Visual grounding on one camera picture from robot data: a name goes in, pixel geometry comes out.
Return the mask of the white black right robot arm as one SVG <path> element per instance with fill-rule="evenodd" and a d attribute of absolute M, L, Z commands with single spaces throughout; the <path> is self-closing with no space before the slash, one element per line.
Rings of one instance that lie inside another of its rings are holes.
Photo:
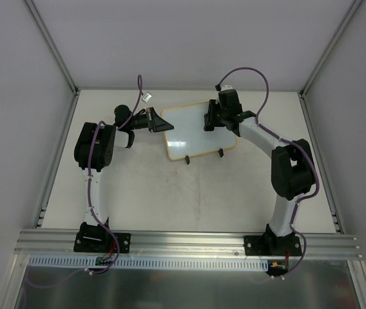
<path fill-rule="evenodd" d="M 204 131 L 224 127 L 257 146 L 271 160 L 271 185 L 276 193 L 273 216 L 261 236 L 245 241 L 246 255 L 300 256 L 294 219 L 298 204 L 318 185 L 308 141 L 287 140 L 263 125 L 257 114 L 243 110 L 235 89 L 218 87 L 217 91 L 217 99 L 209 101 L 204 115 Z"/>

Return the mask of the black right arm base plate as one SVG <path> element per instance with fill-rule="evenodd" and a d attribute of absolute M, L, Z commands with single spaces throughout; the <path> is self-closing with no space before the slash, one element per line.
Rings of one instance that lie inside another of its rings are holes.
<path fill-rule="evenodd" d="M 246 256 L 286 256 L 300 257 L 302 248 L 300 238 L 295 234 L 284 237 L 268 235 L 244 236 L 244 250 Z"/>

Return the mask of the yellow framed whiteboard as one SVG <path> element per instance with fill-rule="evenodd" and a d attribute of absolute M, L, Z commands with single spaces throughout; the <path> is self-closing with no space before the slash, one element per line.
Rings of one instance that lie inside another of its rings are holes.
<path fill-rule="evenodd" d="M 170 160 L 183 160 L 233 149 L 237 137 L 224 127 L 204 131 L 204 115 L 208 103 L 201 102 L 165 109 L 161 117 L 174 129 L 165 131 L 166 149 Z"/>

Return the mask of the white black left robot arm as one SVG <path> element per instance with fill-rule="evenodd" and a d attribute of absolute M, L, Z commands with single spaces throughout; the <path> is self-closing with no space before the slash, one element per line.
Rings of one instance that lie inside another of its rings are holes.
<path fill-rule="evenodd" d="M 153 107 L 132 113 L 130 108 L 119 105 L 114 109 L 114 123 L 84 123 L 74 148 L 74 160 L 82 171 L 86 189 L 86 206 L 83 222 L 76 234 L 73 250 L 84 253 L 103 253 L 106 259 L 112 254 L 127 254 L 131 235 L 109 233 L 110 216 L 103 201 L 103 172 L 113 160 L 116 147 L 130 148 L 135 130 L 148 129 L 151 133 L 174 129 L 161 118 Z"/>

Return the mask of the aluminium mounting rail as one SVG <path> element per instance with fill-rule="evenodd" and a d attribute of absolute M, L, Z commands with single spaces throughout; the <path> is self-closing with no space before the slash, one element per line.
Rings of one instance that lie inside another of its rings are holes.
<path fill-rule="evenodd" d="M 71 254 L 76 230 L 23 229 L 15 254 Z M 148 257 L 235 258 L 245 257 L 252 243 L 236 232 L 131 231 L 130 254 Z M 362 260 L 357 237 L 350 234 L 306 234 L 297 244 L 308 259 Z"/>

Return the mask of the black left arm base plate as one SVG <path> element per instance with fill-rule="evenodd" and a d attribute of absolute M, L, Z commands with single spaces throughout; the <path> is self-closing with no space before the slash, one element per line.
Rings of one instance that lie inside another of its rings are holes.
<path fill-rule="evenodd" d="M 131 234 L 118 233 L 114 234 L 117 238 L 119 246 L 110 233 L 103 231 L 97 232 L 78 232 L 73 246 L 74 252 L 83 253 L 108 253 L 113 248 L 113 253 L 128 254 L 130 251 Z"/>

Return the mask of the black whiteboard stand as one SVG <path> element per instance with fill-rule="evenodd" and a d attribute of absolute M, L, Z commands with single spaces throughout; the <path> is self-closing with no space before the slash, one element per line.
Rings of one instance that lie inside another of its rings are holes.
<path fill-rule="evenodd" d="M 210 152 L 205 152 L 205 153 L 200 153 L 199 155 L 195 155 L 195 156 L 189 156 L 186 155 L 184 157 L 184 162 L 189 165 L 191 163 L 191 159 L 205 159 L 205 158 L 211 158 L 212 156 L 219 156 L 220 158 L 222 158 L 224 156 L 224 150 L 222 148 L 217 149 L 215 151 L 210 151 Z"/>

